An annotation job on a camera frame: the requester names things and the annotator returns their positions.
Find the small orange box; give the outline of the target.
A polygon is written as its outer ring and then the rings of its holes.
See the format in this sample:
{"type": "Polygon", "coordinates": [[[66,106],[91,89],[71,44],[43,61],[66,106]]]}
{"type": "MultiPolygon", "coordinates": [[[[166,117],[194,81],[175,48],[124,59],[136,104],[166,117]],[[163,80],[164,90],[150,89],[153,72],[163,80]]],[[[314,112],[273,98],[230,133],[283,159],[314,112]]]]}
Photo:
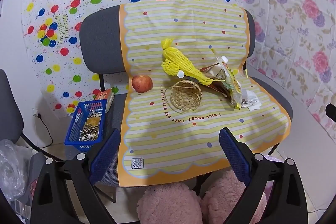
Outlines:
{"type": "Polygon", "coordinates": [[[114,92],[112,89],[107,89],[101,93],[99,93],[96,97],[95,100],[106,100],[106,108],[105,112],[107,113],[112,105],[112,102],[114,100],[114,92]]]}

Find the colourful snack pouch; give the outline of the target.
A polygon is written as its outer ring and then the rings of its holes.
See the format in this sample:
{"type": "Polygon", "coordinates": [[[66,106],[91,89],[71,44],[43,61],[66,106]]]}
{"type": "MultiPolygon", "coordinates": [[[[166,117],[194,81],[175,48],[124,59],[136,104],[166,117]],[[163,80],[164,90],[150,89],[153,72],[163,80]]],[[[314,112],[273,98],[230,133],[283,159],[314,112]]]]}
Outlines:
{"type": "Polygon", "coordinates": [[[209,88],[221,93],[230,100],[231,105],[240,109],[242,107],[242,89],[235,75],[228,66],[225,56],[217,56],[217,63],[201,68],[200,71],[212,80],[209,88]]]}

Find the floral pattern wall sheet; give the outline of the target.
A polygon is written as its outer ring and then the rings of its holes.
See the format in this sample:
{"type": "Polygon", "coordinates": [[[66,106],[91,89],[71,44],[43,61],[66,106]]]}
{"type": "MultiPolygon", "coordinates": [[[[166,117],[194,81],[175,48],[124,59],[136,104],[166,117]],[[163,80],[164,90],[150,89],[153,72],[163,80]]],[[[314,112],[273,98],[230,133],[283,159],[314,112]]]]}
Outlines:
{"type": "Polygon", "coordinates": [[[329,137],[335,122],[335,0],[243,0],[256,28],[252,67],[301,102],[329,137]]]}

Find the woven bamboo basket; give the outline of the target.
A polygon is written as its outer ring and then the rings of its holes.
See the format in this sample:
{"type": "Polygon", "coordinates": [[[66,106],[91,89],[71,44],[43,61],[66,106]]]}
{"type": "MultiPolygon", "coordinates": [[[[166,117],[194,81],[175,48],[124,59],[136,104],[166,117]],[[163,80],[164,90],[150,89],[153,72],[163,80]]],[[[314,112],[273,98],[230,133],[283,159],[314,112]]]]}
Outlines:
{"type": "Polygon", "coordinates": [[[203,96],[199,85],[190,80],[178,81],[166,88],[163,95],[167,105],[179,114],[197,110],[203,96]]]}

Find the yellow mesh net bag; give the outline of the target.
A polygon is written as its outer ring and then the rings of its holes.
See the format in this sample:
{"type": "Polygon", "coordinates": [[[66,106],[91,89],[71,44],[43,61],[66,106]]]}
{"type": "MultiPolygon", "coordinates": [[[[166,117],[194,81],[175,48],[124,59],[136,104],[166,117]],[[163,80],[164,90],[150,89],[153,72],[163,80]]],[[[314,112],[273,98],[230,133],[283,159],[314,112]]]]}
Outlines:
{"type": "Polygon", "coordinates": [[[184,73],[186,77],[196,79],[200,84],[209,86],[214,81],[205,76],[200,70],[196,69],[193,63],[177,48],[172,46],[173,39],[163,39],[161,46],[163,49],[162,68],[169,76],[177,76],[179,71],[184,73]]]}

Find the red apple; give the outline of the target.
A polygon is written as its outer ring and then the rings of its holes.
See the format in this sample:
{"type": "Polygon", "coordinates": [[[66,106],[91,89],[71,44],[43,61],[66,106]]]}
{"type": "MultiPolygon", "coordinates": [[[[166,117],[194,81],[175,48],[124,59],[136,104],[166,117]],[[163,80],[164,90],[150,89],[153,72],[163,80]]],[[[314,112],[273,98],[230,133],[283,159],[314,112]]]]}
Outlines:
{"type": "Polygon", "coordinates": [[[131,80],[131,85],[138,93],[145,93],[153,88],[153,81],[147,75],[137,75],[131,80]]]}

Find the grey office chair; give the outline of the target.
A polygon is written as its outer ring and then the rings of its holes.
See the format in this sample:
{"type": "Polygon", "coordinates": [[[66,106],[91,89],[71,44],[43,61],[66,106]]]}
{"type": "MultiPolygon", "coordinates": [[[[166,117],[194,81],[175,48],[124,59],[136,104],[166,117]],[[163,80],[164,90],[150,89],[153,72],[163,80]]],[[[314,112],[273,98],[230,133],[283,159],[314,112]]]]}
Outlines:
{"type": "MultiPolygon", "coordinates": [[[[119,10],[120,5],[117,5],[95,12],[84,19],[80,28],[80,44],[84,63],[90,71],[98,73],[101,88],[104,86],[104,74],[125,71],[120,46],[119,10]]],[[[252,77],[252,79],[261,84],[262,88],[266,88],[266,91],[270,92],[273,98],[284,107],[291,121],[293,109],[287,99],[264,81],[255,77],[252,77]]],[[[113,132],[112,128],[121,129],[125,100],[126,94],[117,94],[115,96],[104,122],[104,129],[107,135],[113,132]]],[[[116,152],[104,177],[101,179],[102,184],[120,186],[117,178],[117,159],[118,153],[116,152]]],[[[196,186],[193,190],[196,190],[197,187],[201,188],[202,184],[213,172],[206,172],[197,176],[196,186]]]]}

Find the clear plastic bag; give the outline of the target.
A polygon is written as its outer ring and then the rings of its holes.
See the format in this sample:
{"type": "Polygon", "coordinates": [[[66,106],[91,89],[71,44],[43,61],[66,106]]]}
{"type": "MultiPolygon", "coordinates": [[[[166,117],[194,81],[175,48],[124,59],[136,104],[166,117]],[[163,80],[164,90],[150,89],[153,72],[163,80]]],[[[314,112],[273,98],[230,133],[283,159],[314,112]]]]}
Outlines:
{"type": "Polygon", "coordinates": [[[14,144],[11,140],[1,140],[1,191],[11,202],[24,195],[28,179],[31,148],[14,144]]]}

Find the blue plastic basket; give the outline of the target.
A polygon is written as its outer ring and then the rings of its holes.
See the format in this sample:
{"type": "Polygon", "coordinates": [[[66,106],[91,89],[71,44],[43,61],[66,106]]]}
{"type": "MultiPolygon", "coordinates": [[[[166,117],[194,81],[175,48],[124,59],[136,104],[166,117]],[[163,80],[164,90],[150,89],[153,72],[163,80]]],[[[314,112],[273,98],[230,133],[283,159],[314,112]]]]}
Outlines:
{"type": "Polygon", "coordinates": [[[80,102],[73,114],[64,144],[88,152],[104,137],[107,100],[80,102]]]}

